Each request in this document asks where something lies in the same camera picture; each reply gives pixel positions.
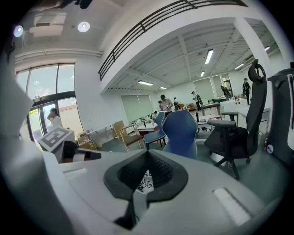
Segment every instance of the ceiling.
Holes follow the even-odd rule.
[[[63,9],[29,12],[20,22],[24,33],[20,38],[15,38],[16,52],[23,53],[44,48],[97,50],[109,25],[125,2],[126,0],[93,0],[90,6],[84,10],[71,3]],[[29,29],[34,26],[35,15],[49,12],[66,13],[61,35],[34,38]],[[77,26],[84,21],[90,24],[90,29],[86,33],[81,33]]]
[[[262,21],[249,20],[253,30],[267,51],[277,51],[277,44]],[[205,65],[209,49],[214,53]],[[210,27],[178,35],[152,50],[127,69],[109,89],[152,90],[160,86],[172,87],[210,75],[227,73],[243,63],[251,63],[252,53],[233,24]],[[138,84],[139,80],[153,83]]]

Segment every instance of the ceiling vent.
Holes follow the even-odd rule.
[[[34,37],[60,36],[63,30],[65,12],[44,12],[34,17],[34,27],[29,29]]]

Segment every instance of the recessed light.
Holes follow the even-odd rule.
[[[90,28],[90,24],[88,22],[82,22],[78,25],[78,30],[82,33],[87,32]]]
[[[240,64],[238,67],[236,67],[235,69],[239,69],[240,67],[242,67],[244,65],[244,63],[243,64]]]
[[[140,84],[144,84],[144,85],[148,85],[148,86],[152,86],[152,83],[148,83],[148,82],[144,82],[144,81],[139,81],[138,83]]]
[[[23,27],[21,25],[17,25],[14,28],[13,35],[18,38],[22,35],[22,33],[23,33]]]
[[[208,52],[207,52],[207,56],[206,56],[205,64],[208,64],[208,63],[209,63],[209,61],[210,61],[210,59],[211,59],[211,57],[212,57],[212,54],[213,54],[213,49],[208,50]]]

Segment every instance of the floor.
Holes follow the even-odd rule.
[[[265,204],[282,196],[290,182],[290,173],[287,167],[279,159],[273,155],[269,155],[263,151],[262,141],[257,152],[251,157],[251,162],[246,163],[246,159],[237,159],[237,166],[240,182],[251,189]],[[150,144],[150,149],[163,150],[164,146],[159,143]],[[130,150],[140,149],[138,143],[130,145]],[[105,144],[100,151],[112,152],[127,152],[122,140],[113,139]],[[199,161],[208,164],[214,164],[208,153],[208,149],[204,145],[197,146],[197,158]],[[231,168],[226,165],[220,166],[221,170],[225,171],[234,177]]]

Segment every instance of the wooden chair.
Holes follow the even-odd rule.
[[[134,128],[135,135],[128,135],[126,129],[129,128],[129,127]],[[143,144],[143,147],[144,147],[143,136],[139,135],[139,133],[136,132],[136,129],[135,129],[134,125],[129,125],[127,127],[123,127],[123,128],[121,128],[119,130],[119,132],[120,132],[120,136],[123,139],[124,145],[125,145],[128,152],[130,151],[129,145],[132,144],[132,143],[135,143],[137,141],[139,142],[140,148],[141,148],[140,141],[142,141],[142,144]]]

